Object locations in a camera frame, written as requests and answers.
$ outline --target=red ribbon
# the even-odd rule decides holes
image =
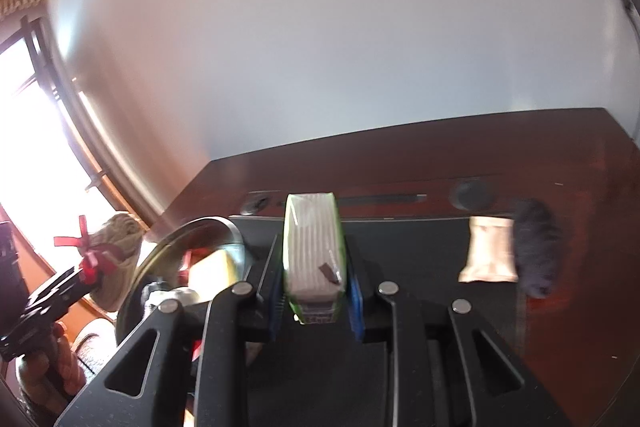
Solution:
[[[80,267],[82,269],[82,279],[87,284],[94,284],[98,280],[98,273],[108,275],[115,271],[117,265],[111,261],[105,252],[113,258],[123,261],[125,258],[122,248],[111,243],[100,243],[91,245],[89,232],[86,227],[86,216],[79,216],[80,237],[54,237],[54,247],[76,247],[82,256]]]

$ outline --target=dark wooden table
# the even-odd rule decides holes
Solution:
[[[552,295],[527,301],[524,356],[574,424],[587,426],[607,409],[622,414],[614,397],[640,353],[639,174],[635,144],[599,108],[415,123],[212,161],[148,238],[239,214],[257,191],[269,191],[261,216],[282,216],[289,193],[328,191],[361,196],[342,217],[460,216],[450,192],[476,177],[496,192],[491,213],[516,198],[543,200],[562,227],[564,258]]]

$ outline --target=dark fuzzy object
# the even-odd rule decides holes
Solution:
[[[556,281],[560,261],[560,229],[547,206],[522,200],[513,213],[513,256],[525,293],[543,299]]]

